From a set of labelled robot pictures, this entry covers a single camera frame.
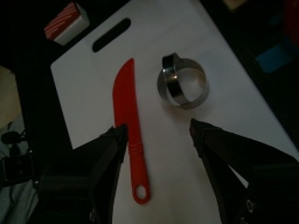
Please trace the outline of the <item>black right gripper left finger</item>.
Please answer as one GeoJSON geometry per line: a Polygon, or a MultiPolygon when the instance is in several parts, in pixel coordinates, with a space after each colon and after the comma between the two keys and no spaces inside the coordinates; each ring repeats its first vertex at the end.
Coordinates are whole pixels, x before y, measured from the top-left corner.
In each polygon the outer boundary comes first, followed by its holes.
{"type": "Polygon", "coordinates": [[[26,224],[112,224],[126,126],[109,128],[56,160],[41,175],[26,224]]]}

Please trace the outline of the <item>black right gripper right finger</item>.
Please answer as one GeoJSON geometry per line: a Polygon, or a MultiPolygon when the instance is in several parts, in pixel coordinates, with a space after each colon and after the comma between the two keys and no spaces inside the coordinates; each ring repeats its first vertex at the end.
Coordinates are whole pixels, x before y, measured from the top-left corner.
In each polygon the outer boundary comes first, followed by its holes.
{"type": "Polygon", "coordinates": [[[299,161],[272,146],[190,120],[221,224],[299,224],[299,161]]]}

